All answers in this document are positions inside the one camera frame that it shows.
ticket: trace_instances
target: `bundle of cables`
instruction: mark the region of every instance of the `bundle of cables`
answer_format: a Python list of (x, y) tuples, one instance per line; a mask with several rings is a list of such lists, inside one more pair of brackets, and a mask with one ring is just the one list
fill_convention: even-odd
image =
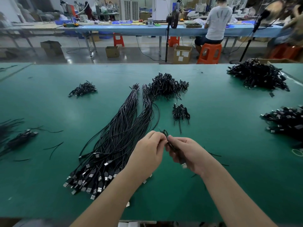
[(9, 140), (9, 137), (14, 131), (14, 128), (22, 123), (22, 119), (7, 120), (0, 123), (0, 148)]
[(152, 79), (152, 83), (148, 85), (147, 92), (152, 98), (157, 96), (164, 96), (167, 100), (171, 97), (176, 97), (178, 100), (180, 98), (180, 91), (187, 90), (189, 83), (186, 81), (180, 80), (176, 81), (172, 78), (171, 74), (165, 73), (164, 75), (159, 72), (159, 74)]
[(32, 132), (31, 130), (26, 130), (24, 133), (18, 134), (15, 138), (8, 141), (4, 150), (0, 152), (0, 156), (4, 156), (5, 154), (17, 149), (21, 145), (29, 142), (33, 137), (35, 137), (38, 132)]
[(289, 91), (284, 82), (286, 78), (280, 72), (281, 69), (271, 64), (261, 64), (258, 59), (248, 60), (228, 68), (227, 73), (244, 80), (243, 85), (249, 89), (264, 87), (270, 90), (281, 88)]
[(174, 104), (172, 114), (173, 114), (173, 117), (175, 120), (174, 125), (175, 125), (175, 122), (177, 120), (179, 120), (180, 134), (182, 134), (180, 120), (182, 119), (184, 122), (184, 119), (186, 118), (188, 121), (188, 125), (189, 125), (190, 114), (187, 112), (187, 108), (184, 107), (183, 104), (178, 105), (178, 107), (176, 106), (176, 104)]
[(82, 96), (90, 92), (95, 92), (97, 89), (95, 85), (86, 81), (84, 84), (80, 84), (79, 87), (76, 87), (73, 91), (70, 92), (68, 97), (75, 95), (75, 96)]
[(303, 106), (300, 109), (281, 107), (282, 110), (272, 110), (262, 114), (261, 118), (270, 121), (272, 126), (267, 127), (271, 133), (286, 134), (303, 142)]
[[(137, 142), (146, 134), (153, 117), (152, 101), (143, 86), (143, 111), (137, 117), (139, 85), (132, 91), (118, 113), (101, 131), (94, 135), (82, 149), (79, 166), (67, 177), (64, 187), (91, 194), (94, 200), (125, 167)], [(82, 154), (87, 145), (100, 135), (93, 151)]]

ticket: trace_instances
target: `plastic stool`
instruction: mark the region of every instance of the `plastic stool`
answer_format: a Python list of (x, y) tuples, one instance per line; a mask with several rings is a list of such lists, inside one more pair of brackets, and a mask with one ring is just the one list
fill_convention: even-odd
[[(206, 55), (203, 56), (203, 52), (207, 49)], [(221, 55), (221, 44), (204, 44), (201, 49), (201, 53), (197, 64), (218, 64)]]
[(290, 59), (296, 58), (300, 52), (301, 47), (289, 46), (287, 44), (277, 45), (271, 52), (270, 59)]
[(123, 37), (121, 36), (121, 34), (117, 34), (117, 33), (114, 33), (114, 46), (117, 46), (118, 44), (121, 44), (122, 47), (124, 47), (124, 41), (123, 41)]
[(177, 37), (170, 37), (169, 38), (169, 47), (172, 47), (175, 44), (179, 45), (179, 43), (180, 43), (180, 37), (178, 37), (178, 39), (177, 39)]

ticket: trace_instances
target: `rubber band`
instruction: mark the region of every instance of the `rubber band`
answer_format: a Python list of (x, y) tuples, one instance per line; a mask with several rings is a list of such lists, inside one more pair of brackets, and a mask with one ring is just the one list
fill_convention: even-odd
[[(294, 151), (297, 151), (297, 152), (300, 152), (301, 153), (301, 155), (298, 155), (298, 154), (296, 154)], [(302, 151), (300, 151), (300, 150), (297, 150), (297, 149), (292, 149), (291, 150), (291, 152), (293, 152), (296, 156), (299, 156), (299, 157), (303, 157), (303, 152)]]

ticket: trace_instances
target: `long work table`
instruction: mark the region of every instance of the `long work table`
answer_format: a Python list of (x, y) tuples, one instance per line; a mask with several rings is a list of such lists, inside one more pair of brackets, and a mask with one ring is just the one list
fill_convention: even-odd
[[(63, 26), (56, 25), (55, 23), (24, 23), (12, 26), (10, 28), (2, 29), (5, 31), (14, 41), (16, 47), (18, 47), (17, 43), (14, 40), (14, 36), (11, 33), (12, 31), (19, 31), (19, 32), (28, 32), (28, 31), (41, 31), (41, 30), (49, 30), (49, 31), (56, 31), (56, 30), (71, 30), (81, 33), (85, 36), (86, 45), (89, 50), (90, 55), (94, 50), (96, 50), (95, 42), (92, 38), (94, 49), (91, 50), (88, 43), (88, 36), (92, 34), (93, 31), (100, 31), (106, 34), (113, 34), (119, 33), (123, 35), (140, 35), (140, 36), (159, 36), (159, 56), (161, 56), (161, 44), (162, 44), (162, 36), (167, 35), (167, 26), (154, 26), (148, 27), (147, 25), (109, 25), (108, 23), (102, 25), (87, 25), (85, 23), (80, 23), (77, 28), (64, 28)], [(227, 45), (227, 41), (230, 37), (235, 38), (234, 43), (232, 45), (232, 49), (234, 48), (237, 37), (241, 36), (250, 36), (252, 34), (253, 25), (252, 24), (235, 24), (233, 28), (226, 28), (224, 36), (227, 37), (225, 41), (224, 48)], [(274, 38), (277, 36), (283, 36), (281, 34), (282, 27), (273, 25), (271, 27), (260, 27), (257, 30), (254, 37), (262, 37), (262, 38)], [(176, 29), (170, 28), (169, 35), (170, 36), (202, 36), (207, 34), (207, 29), (204, 28), (185, 28), (183, 25), (178, 25)], [(29, 45), (34, 50), (32, 44), (30, 43), (29, 39), (24, 35), (27, 39)]]
[[(276, 223), (302, 223), (303, 158), (294, 155), (296, 140), (266, 131), (260, 114), (283, 106), (302, 104), (303, 86), (293, 79), (290, 92), (260, 88), (248, 90), (242, 81), (226, 74), (227, 64), (218, 65), (25, 65), (0, 75), (0, 122), (24, 118), (17, 131), (44, 126), (39, 134), (0, 162), (0, 217), (75, 219), (92, 202), (90, 195), (71, 194), (63, 184), (79, 164), (78, 155), (86, 142), (117, 113), (140, 83), (138, 112), (142, 105), (142, 84), (149, 84), (158, 72), (169, 72), (176, 80), (189, 82), (182, 101), (155, 101), (160, 110), (156, 130), (180, 136), (174, 126), (172, 106), (182, 103), (191, 114), (190, 125), (181, 123), (183, 137), (197, 141), (215, 158), (229, 166), (228, 172)], [(296, 76), (292, 64), (279, 64)], [(67, 97), (79, 83), (93, 82), (98, 91), (83, 97)], [(93, 149), (94, 139), (88, 147)], [(64, 142), (52, 150), (43, 150)], [(13, 160), (30, 159), (24, 162)], [(164, 152), (159, 168), (142, 184), (123, 213), (124, 220), (218, 221), (220, 214), (203, 181), (183, 169)]]

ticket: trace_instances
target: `white t-shirt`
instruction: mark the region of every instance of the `white t-shirt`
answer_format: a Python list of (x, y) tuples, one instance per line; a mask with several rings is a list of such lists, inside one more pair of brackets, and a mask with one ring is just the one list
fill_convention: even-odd
[(232, 18), (232, 8), (229, 6), (217, 6), (212, 8), (206, 19), (209, 25), (206, 38), (219, 41), (224, 38), (225, 27)]

